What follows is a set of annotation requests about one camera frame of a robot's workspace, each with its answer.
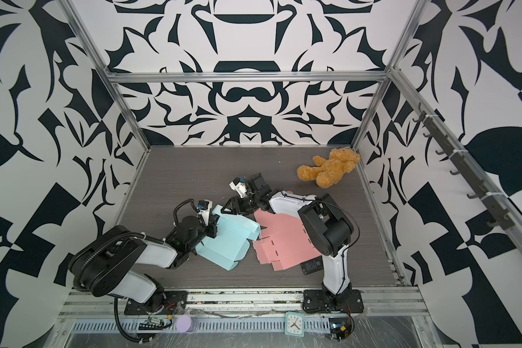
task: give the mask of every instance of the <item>black and white abstract pattern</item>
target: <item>black and white abstract pattern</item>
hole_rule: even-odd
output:
[[[432,0],[401,68],[522,211],[522,1]],[[522,347],[522,254],[395,86],[360,148],[387,233],[447,347]]]
[[[143,153],[58,4],[0,0],[0,347],[43,343]]]
[[[123,84],[153,145],[350,144],[378,83]]]
[[[415,0],[78,0],[111,71],[383,70]]]

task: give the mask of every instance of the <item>teddy bear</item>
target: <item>teddy bear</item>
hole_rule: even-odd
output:
[[[298,177],[305,182],[315,180],[323,189],[337,184],[344,173],[350,173],[360,161],[360,155],[350,148],[333,149],[329,159],[321,156],[313,157],[317,166],[302,165],[298,168]]]

